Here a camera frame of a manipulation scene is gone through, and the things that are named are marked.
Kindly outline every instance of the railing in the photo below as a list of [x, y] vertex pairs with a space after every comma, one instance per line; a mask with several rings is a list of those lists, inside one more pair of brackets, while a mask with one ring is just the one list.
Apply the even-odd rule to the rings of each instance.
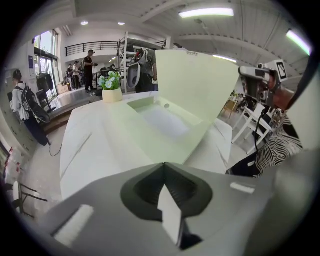
[[116, 41], [101, 41], [101, 42], [86, 42], [76, 45], [71, 45], [65, 48], [67, 56], [79, 53], [86, 53], [90, 50], [117, 50], [119, 42]]

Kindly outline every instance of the striped clothing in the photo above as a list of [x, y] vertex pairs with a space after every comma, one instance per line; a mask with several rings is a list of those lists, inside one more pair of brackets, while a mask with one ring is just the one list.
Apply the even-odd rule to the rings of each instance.
[[253, 177], [257, 178], [261, 176], [264, 169], [277, 166], [285, 159], [300, 153], [302, 150], [301, 141], [291, 121], [285, 114], [278, 129], [256, 155], [255, 165], [259, 174]]

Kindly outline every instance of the backpack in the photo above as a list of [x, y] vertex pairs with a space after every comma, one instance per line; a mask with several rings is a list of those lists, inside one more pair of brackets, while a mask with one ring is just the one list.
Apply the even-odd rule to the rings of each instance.
[[32, 90], [25, 84], [25, 88], [22, 89], [19, 86], [15, 87], [18, 91], [22, 92], [21, 100], [22, 106], [25, 111], [32, 112], [34, 117], [43, 123], [50, 123], [50, 116], [48, 113], [38, 105], [36, 95]]
[[24, 89], [21, 89], [19, 86], [15, 87], [18, 91], [22, 92], [21, 100], [22, 106], [25, 111], [30, 112], [35, 106], [38, 106], [38, 102], [35, 94], [31, 91], [31, 89], [25, 85]]

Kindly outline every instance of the ceiling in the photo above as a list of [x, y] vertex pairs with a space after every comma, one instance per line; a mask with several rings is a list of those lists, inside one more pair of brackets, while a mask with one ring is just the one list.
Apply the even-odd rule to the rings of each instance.
[[[178, 15], [185, 8], [214, 7], [232, 8], [234, 16], [182, 19]], [[299, 26], [270, 0], [56, 0], [47, 3], [32, 26], [40, 24], [44, 29], [47, 24], [48, 30], [70, 25], [72, 30], [82, 20], [157, 39], [171, 36], [190, 51], [227, 56], [239, 65], [283, 59], [290, 77], [284, 85], [293, 91], [309, 59], [286, 37], [289, 29], [301, 33]], [[118, 22], [125, 22], [125, 26], [118, 26]]]

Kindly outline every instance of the window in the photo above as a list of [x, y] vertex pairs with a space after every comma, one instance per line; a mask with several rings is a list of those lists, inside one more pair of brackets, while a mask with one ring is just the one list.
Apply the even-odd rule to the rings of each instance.
[[55, 56], [57, 55], [56, 41], [57, 41], [57, 36], [54, 34], [52, 37], [52, 54]]
[[57, 84], [60, 82], [58, 71], [58, 34], [55, 30], [47, 31], [34, 39], [34, 69], [36, 74], [48, 73], [55, 85], [52, 91], [47, 92], [48, 100], [53, 100], [58, 95]]
[[52, 42], [52, 31], [47, 31], [41, 34], [40, 49], [51, 54], [52, 53], [51, 42]]
[[34, 47], [40, 49], [40, 35], [35, 37], [35, 39], [34, 39]]

